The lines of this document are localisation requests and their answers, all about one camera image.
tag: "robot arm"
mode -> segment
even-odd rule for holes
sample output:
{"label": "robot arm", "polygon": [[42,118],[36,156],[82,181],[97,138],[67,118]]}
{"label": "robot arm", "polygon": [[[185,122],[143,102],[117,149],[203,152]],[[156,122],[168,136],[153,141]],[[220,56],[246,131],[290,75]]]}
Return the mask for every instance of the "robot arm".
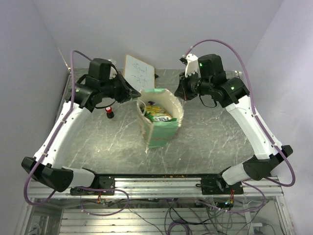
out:
{"label": "robot arm", "polygon": [[283,146],[281,142],[268,129],[258,113],[253,115],[249,90],[241,79],[226,78],[220,56],[215,54],[197,58],[188,54],[186,59],[180,59],[185,65],[185,73],[179,77],[179,87],[175,96],[185,100],[191,100],[198,95],[211,95],[225,108],[238,122],[243,132],[250,141],[254,150],[254,156],[247,161],[225,169],[220,173],[218,184],[221,188],[233,185],[236,182],[252,178],[261,180],[270,176],[270,172],[282,161],[278,151],[270,143],[269,139],[255,119],[258,115],[266,130],[274,139],[285,156],[290,156],[292,148]]}
{"label": "robot arm", "polygon": [[[64,115],[70,109],[71,93],[68,93],[60,117],[48,138],[34,157],[25,157],[23,159],[22,167],[29,173],[36,164],[36,160],[45,152],[47,143],[54,139],[49,150],[44,153],[45,158],[35,170],[33,178],[58,192],[62,192],[68,187],[90,187],[95,181],[94,172],[87,169],[64,167],[70,144],[85,120],[103,98],[110,97],[119,103],[123,103],[139,96],[140,93],[132,88],[121,74],[117,73],[117,69],[111,61],[104,59],[91,60],[88,74],[82,76],[75,84],[75,100],[72,112],[66,118],[66,121],[63,121]],[[57,135],[54,136],[60,122],[63,122],[63,125]]]}

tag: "cable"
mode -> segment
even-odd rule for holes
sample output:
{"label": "cable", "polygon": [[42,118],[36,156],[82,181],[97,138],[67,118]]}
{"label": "cable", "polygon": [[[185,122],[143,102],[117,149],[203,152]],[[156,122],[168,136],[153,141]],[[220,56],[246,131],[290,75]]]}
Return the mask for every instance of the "cable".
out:
{"label": "cable", "polygon": [[126,195],[127,197],[127,203],[125,204],[125,206],[123,206],[120,210],[118,211],[115,211],[113,213],[109,213],[109,214],[97,214],[97,213],[91,213],[91,212],[88,212],[85,210],[84,208],[84,203],[85,202],[93,202],[93,201],[90,201],[90,200],[85,200],[82,202],[81,204],[81,209],[82,209],[82,212],[84,213],[87,213],[88,215],[95,215],[95,216],[110,216],[110,215],[114,215],[114,214],[117,214],[117,213],[120,213],[121,211],[123,211],[125,208],[128,207],[129,205],[129,195],[127,192],[123,191],[123,190],[120,190],[120,189],[115,189],[115,188],[110,188],[110,189],[97,189],[97,188],[87,188],[87,187],[78,187],[80,189],[83,189],[83,190],[87,190],[87,191],[96,191],[96,192],[106,192],[106,191],[109,191],[109,192],[114,192],[114,191],[119,191],[119,192],[122,192]]}
{"label": "cable", "polygon": [[215,105],[214,107],[206,106],[206,105],[204,104],[204,102],[203,102],[201,96],[202,96],[202,95],[199,95],[199,99],[200,99],[201,103],[204,105],[204,107],[207,107],[207,108],[215,108],[215,107],[217,106],[217,102],[216,102],[215,100],[213,100],[213,101],[214,101],[214,105]]}
{"label": "cable", "polygon": [[227,231],[228,229],[231,229],[233,227],[233,219],[231,218],[233,214],[229,214],[229,218],[228,218],[228,222],[227,222],[227,228],[226,228],[226,234],[227,234]]}
{"label": "cable", "polygon": [[205,223],[201,221],[201,218],[197,215],[197,213],[196,213],[193,209],[191,209],[190,207],[188,207],[188,208],[189,208],[189,210],[191,210],[191,211],[193,212],[193,214],[195,214],[195,216],[198,218],[198,220],[200,221],[200,223],[203,224],[204,228],[205,228],[206,230],[210,231],[209,228],[205,225]]}
{"label": "cable", "polygon": [[285,186],[285,187],[291,187],[294,185],[295,183],[295,173],[294,173],[294,170],[290,164],[290,162],[288,161],[287,157],[285,156],[285,154],[283,153],[282,150],[280,150],[280,148],[277,146],[277,144],[275,143],[274,139],[272,138],[272,136],[269,134],[269,132],[267,131],[267,129],[265,128],[265,126],[262,124],[259,116],[256,114],[256,110],[255,110],[255,105],[254,105],[254,97],[253,97],[253,92],[252,92],[252,85],[251,85],[251,82],[250,82],[250,78],[249,78],[249,75],[248,75],[248,72],[246,70],[246,66],[244,64],[244,62],[242,61],[240,55],[237,53],[237,51],[229,44],[221,41],[221,40],[217,40],[217,39],[206,39],[206,40],[202,40],[202,41],[199,41],[197,42],[196,44],[194,44],[193,46],[191,46],[187,52],[183,55],[183,58],[186,58],[186,56],[191,52],[191,50],[203,43],[203,42],[217,42],[217,43],[220,43],[220,44],[223,44],[224,46],[228,47],[237,57],[237,59],[239,60],[241,66],[243,67],[243,70],[244,70],[244,73],[245,73],[245,76],[246,76],[246,81],[247,81],[247,84],[248,84],[248,88],[249,88],[249,91],[250,91],[250,103],[251,103],[251,108],[252,108],[252,113],[253,113],[253,116],[255,117],[256,121],[258,122],[259,126],[261,127],[261,129],[263,130],[264,134],[266,135],[266,137],[269,139],[270,143],[272,144],[272,146],[277,150],[277,152],[281,155],[281,157],[284,159],[284,161],[286,162],[290,172],[291,172],[291,176],[292,176],[292,180],[291,180],[291,183],[289,184],[283,184],[283,183],[280,183],[276,180],[273,180],[269,177],[265,177],[266,179],[278,184],[278,185],[281,185],[281,186]]}
{"label": "cable", "polygon": [[218,186],[211,186],[211,185],[203,185],[203,184],[196,184],[196,187],[197,188],[202,188],[202,187],[205,187],[205,188],[218,188]]}
{"label": "cable", "polygon": [[177,223],[177,222],[174,222],[174,221],[168,226],[167,235],[170,235],[171,230],[176,225],[181,225],[185,229],[186,235],[192,235],[192,231],[191,231],[191,229],[189,228],[189,226],[187,224],[181,224],[181,223]]}
{"label": "cable", "polygon": [[170,210],[169,210],[169,215],[170,215],[170,218],[172,221],[175,222],[175,220],[172,218],[172,215],[171,215],[171,210],[175,211],[175,213],[177,214],[177,216],[181,219],[182,222],[180,222],[181,224],[190,224],[190,225],[200,225],[200,224],[204,224],[206,221],[208,221],[209,219],[206,219],[204,221],[201,221],[200,219],[200,223],[194,223],[194,222],[188,222],[186,221],[185,219],[183,219],[180,214],[178,214],[178,212],[173,208],[171,207]]}
{"label": "cable", "polygon": [[249,205],[251,202],[261,203],[260,201],[249,201],[246,205]]}
{"label": "cable", "polygon": [[262,206],[264,206],[264,205],[266,204],[266,197],[265,197],[264,193],[263,193],[260,189],[258,189],[256,186],[253,186],[253,185],[251,185],[251,184],[248,184],[248,183],[246,183],[246,182],[244,182],[244,181],[242,181],[242,183],[245,184],[245,185],[248,185],[248,186],[250,186],[250,187],[252,187],[252,188],[254,188],[254,189],[256,189],[256,190],[258,190],[258,191],[261,193],[261,195],[263,196],[263,201],[262,201],[262,203],[261,203],[260,205],[258,205],[257,207],[253,207],[253,208],[251,208],[251,209],[245,209],[245,210],[242,210],[242,211],[229,211],[229,210],[221,209],[221,208],[219,208],[219,207],[217,207],[217,206],[213,206],[213,205],[211,205],[211,204],[209,204],[209,203],[206,203],[206,202],[204,202],[204,201],[201,201],[201,200],[196,200],[196,201],[197,201],[197,202],[200,202],[200,203],[202,203],[202,204],[204,204],[204,205],[206,205],[206,206],[208,206],[208,207],[215,208],[215,209],[217,209],[218,211],[227,212],[227,213],[245,213],[245,212],[253,212],[253,211],[256,211],[256,210],[262,208]]}
{"label": "cable", "polygon": [[159,230],[159,232],[163,235],[163,232],[161,231],[161,229],[158,228],[157,225],[155,225],[155,224],[153,224],[153,223],[150,223],[149,221],[145,220],[143,217],[141,217],[141,215],[139,215],[138,213],[132,211],[131,209],[128,208],[128,210],[129,210],[130,212],[136,214],[137,216],[139,216],[143,221],[146,221],[148,224],[151,224],[151,225],[155,226],[155,227]]}
{"label": "cable", "polygon": [[91,60],[89,57],[87,57],[86,55],[84,55],[83,53],[77,51],[77,50],[73,50],[70,54],[70,65],[71,65],[71,72],[72,72],[72,91],[71,91],[71,98],[70,98],[70,108],[68,110],[68,112],[64,115],[63,119],[60,121],[59,125],[55,128],[54,133],[51,136],[51,139],[49,140],[48,144],[45,147],[44,152],[42,153],[41,157],[38,159],[38,161],[36,162],[36,164],[33,166],[33,168],[31,169],[30,173],[27,176],[27,179],[25,181],[24,184],[24,190],[23,190],[23,194],[24,194],[24,199],[25,201],[32,205],[32,206],[40,206],[45,204],[47,201],[50,200],[50,198],[54,195],[54,193],[56,192],[56,190],[54,190],[46,199],[44,199],[42,202],[31,202],[28,198],[28,185],[30,180],[32,179],[32,176],[34,174],[34,172],[36,171],[37,167],[39,166],[39,164],[44,160],[44,158],[47,156],[47,153],[49,151],[49,148],[51,147],[53,141],[55,140],[56,136],[58,135],[63,123],[66,122],[66,119],[68,118],[68,116],[71,114],[71,112],[73,111],[73,107],[74,107],[74,97],[75,97],[75,77],[74,77],[74,65],[73,65],[73,54],[74,53],[78,53],[82,56],[84,56],[85,58],[87,58],[88,60]]}
{"label": "cable", "polygon": [[236,235],[247,225],[249,225],[249,228],[248,228],[248,232],[249,232],[249,229],[250,229],[250,226],[251,226],[251,223],[253,222],[253,220],[255,219],[255,217],[257,216],[257,214],[260,212],[260,210],[268,203],[269,201],[267,201],[264,205],[262,205],[262,207],[255,213],[254,217],[251,219],[251,221],[249,223],[246,223],[245,225],[243,225],[243,227],[241,229],[239,229],[239,231],[236,233]]}
{"label": "cable", "polygon": [[270,226],[273,229],[274,235],[276,235],[275,229],[273,228],[273,226],[271,226],[270,224],[267,223],[263,223],[265,226]]}
{"label": "cable", "polygon": [[95,109],[105,109],[105,108],[108,108],[108,107],[112,106],[115,102],[116,102],[116,100],[112,104],[109,104],[109,105],[106,105],[106,106],[102,106],[102,107],[95,106],[94,108]]}

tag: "gray marble surface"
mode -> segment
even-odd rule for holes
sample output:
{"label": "gray marble surface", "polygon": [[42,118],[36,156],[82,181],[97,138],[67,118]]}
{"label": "gray marble surface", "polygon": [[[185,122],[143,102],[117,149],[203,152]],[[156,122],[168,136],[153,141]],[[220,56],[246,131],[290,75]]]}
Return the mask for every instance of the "gray marble surface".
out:
{"label": "gray marble surface", "polygon": [[[87,70],[76,70],[76,79]],[[174,93],[180,70],[156,70],[156,87]],[[210,97],[203,101],[212,106]],[[111,99],[103,99],[107,105]],[[115,117],[94,110],[70,147],[66,166],[98,173],[218,173],[250,158],[252,147],[232,116],[220,105],[204,107],[199,98],[184,105],[184,119],[165,147],[150,149],[139,132],[136,103],[114,104]]]}

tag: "white wall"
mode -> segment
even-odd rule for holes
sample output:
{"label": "white wall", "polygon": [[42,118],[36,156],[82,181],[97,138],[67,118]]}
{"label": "white wall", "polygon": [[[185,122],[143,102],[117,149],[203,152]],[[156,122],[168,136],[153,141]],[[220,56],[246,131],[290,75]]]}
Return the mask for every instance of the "white wall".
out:
{"label": "white wall", "polygon": [[[300,235],[312,234],[313,1],[285,0],[248,64],[257,108],[279,140],[290,144],[296,184],[284,188]],[[286,164],[274,172],[290,182]]]}
{"label": "white wall", "polygon": [[14,233],[24,156],[53,126],[67,68],[32,0],[0,0],[0,233]]}
{"label": "white wall", "polygon": [[[206,38],[225,40],[248,61],[283,0],[34,0],[66,61],[72,49],[113,58],[129,53],[157,69],[182,69],[179,58]],[[206,43],[226,69],[239,63],[227,48]],[[86,67],[83,58],[76,66]]]}

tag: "red bottle cap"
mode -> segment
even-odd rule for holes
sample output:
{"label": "red bottle cap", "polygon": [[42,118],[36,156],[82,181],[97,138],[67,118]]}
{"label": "red bottle cap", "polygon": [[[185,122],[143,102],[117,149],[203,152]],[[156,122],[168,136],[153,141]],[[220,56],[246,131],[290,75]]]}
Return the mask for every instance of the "red bottle cap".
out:
{"label": "red bottle cap", "polygon": [[107,108],[106,108],[106,112],[107,112],[108,114],[112,113],[112,107],[111,107],[111,106],[107,107]]}

